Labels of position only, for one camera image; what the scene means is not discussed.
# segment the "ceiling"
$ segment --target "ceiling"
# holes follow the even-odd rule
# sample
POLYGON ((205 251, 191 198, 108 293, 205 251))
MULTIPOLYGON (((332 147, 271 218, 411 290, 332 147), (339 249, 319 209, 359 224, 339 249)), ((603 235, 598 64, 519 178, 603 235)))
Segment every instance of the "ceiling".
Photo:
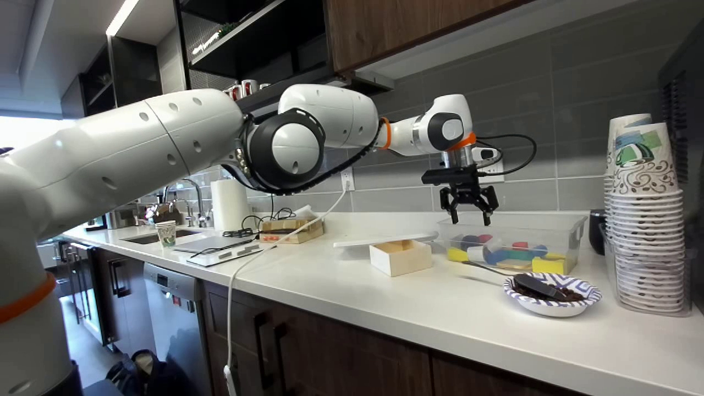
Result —
MULTIPOLYGON (((172 0, 141 0, 121 37, 158 44, 172 0)), ((0 0, 0 114, 62 117, 62 95, 106 44, 121 0, 0 0)))

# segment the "white countertop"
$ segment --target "white countertop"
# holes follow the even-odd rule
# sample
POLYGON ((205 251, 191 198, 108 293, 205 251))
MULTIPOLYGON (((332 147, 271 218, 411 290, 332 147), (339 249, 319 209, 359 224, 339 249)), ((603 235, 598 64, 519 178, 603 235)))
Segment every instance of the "white countertop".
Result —
MULTIPOLYGON (((495 224, 548 224, 550 218, 550 227, 561 227, 583 216, 497 213, 495 224)), ((513 306, 499 286, 488 284, 502 282, 495 275, 442 255, 433 255, 433 268, 387 277, 372 268, 365 249, 332 249, 332 242, 365 235, 447 235, 444 213, 334 213, 326 224, 328 233, 308 244, 211 268, 187 264, 187 253, 125 242, 147 229, 73 229, 64 235, 222 286, 251 262, 238 273, 238 290, 585 394, 704 394, 704 317, 620 308, 603 257, 587 244, 572 275, 598 286, 603 299, 581 317, 546 319, 513 306)))

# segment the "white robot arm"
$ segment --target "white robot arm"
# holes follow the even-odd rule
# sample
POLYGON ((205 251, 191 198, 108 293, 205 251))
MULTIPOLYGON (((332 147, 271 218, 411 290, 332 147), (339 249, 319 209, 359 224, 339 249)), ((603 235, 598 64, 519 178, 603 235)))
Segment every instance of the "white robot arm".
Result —
POLYGON ((271 194, 301 191, 367 150, 405 156, 444 154, 444 169, 422 176, 449 185, 442 207, 497 202, 471 163, 464 97, 440 97, 418 119, 387 123, 370 97, 332 86, 293 86, 279 114, 255 125, 218 90, 187 90, 101 112, 0 154, 0 394, 48 394, 70 374, 53 282, 35 242, 222 163, 240 183, 271 194), (328 150, 354 150, 341 163, 328 150))
POLYGON ((381 121, 370 97, 334 86, 293 86, 279 99, 279 114, 262 125, 246 125, 224 163, 242 185, 268 194, 308 189, 356 163, 367 150, 403 156, 442 154, 444 169, 422 176, 440 189, 442 209, 458 222, 458 205, 471 202, 488 216, 497 209, 493 187, 480 187, 471 158, 475 143, 469 103, 462 95, 438 97, 411 119, 381 121), (341 163, 323 161, 330 150, 356 150, 341 163))

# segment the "dark wooden cabinet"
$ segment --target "dark wooden cabinet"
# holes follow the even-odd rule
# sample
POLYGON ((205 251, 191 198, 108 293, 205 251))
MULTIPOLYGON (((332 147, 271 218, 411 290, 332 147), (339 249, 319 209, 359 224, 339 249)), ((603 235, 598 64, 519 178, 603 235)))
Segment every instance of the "dark wooden cabinet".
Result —
POLYGON ((282 394, 431 396, 429 354, 301 310, 273 328, 282 394))
MULTIPOLYGON (((227 288, 205 284, 205 341, 209 348, 211 385, 216 396, 227 396, 222 367, 227 365, 227 288)), ((271 330, 275 306, 244 293, 233 293, 233 378, 246 396, 275 394, 271 330)))
POLYGON ((528 0, 328 0, 332 68, 350 73, 528 0))
POLYGON ((431 370, 438 396, 576 396, 570 389, 440 352, 431 354, 431 370))
POLYGON ((84 114, 106 112, 161 95, 156 48, 110 37, 86 73, 79 75, 84 114))
MULTIPOLYGON (((202 290, 213 394, 227 396, 227 288, 202 290)), ((574 396, 238 290, 233 376, 242 396, 574 396)))
POLYGON ((99 251, 97 266, 108 295, 108 341, 128 356, 136 350, 154 350, 143 262, 99 251))
POLYGON ((293 84, 330 81, 323 0, 174 0, 187 88, 268 84, 244 112, 275 103, 293 84))

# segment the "bag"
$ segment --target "bag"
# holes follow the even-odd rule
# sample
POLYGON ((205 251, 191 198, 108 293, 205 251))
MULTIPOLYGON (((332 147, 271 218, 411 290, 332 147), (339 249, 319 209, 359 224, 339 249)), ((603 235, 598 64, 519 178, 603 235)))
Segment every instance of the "bag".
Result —
POLYGON ((180 370, 163 363, 150 350, 139 350, 132 359, 114 363, 106 378, 123 396, 187 396, 189 385, 180 370))

